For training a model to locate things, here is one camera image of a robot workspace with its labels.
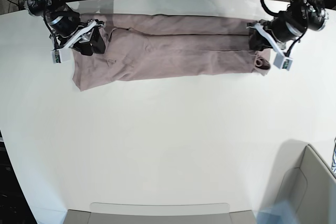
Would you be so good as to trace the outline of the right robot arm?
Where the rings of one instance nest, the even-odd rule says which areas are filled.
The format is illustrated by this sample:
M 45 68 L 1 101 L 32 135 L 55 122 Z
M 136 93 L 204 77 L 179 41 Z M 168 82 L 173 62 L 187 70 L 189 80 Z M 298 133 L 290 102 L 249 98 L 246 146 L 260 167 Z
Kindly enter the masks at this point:
M 104 21 L 90 19 L 83 22 L 80 14 L 65 0 L 25 0 L 24 8 L 31 16 L 43 18 L 57 63 L 61 62 L 63 49 L 73 49 L 84 56 L 105 53 L 106 43 L 100 32 L 105 26 Z

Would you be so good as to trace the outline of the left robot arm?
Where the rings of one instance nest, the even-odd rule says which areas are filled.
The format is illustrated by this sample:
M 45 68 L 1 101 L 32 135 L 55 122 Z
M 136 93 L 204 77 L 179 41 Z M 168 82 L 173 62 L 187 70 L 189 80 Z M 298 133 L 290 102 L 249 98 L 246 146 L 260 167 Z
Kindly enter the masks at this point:
M 327 21 L 327 12 L 324 0 L 290 0 L 286 10 L 271 11 L 265 0 L 260 0 L 263 10 L 273 17 L 271 21 L 259 21 L 261 30 L 275 41 L 276 45 L 284 45 L 293 41 L 286 56 L 289 56 L 294 45 L 299 42 L 310 29 L 320 31 Z

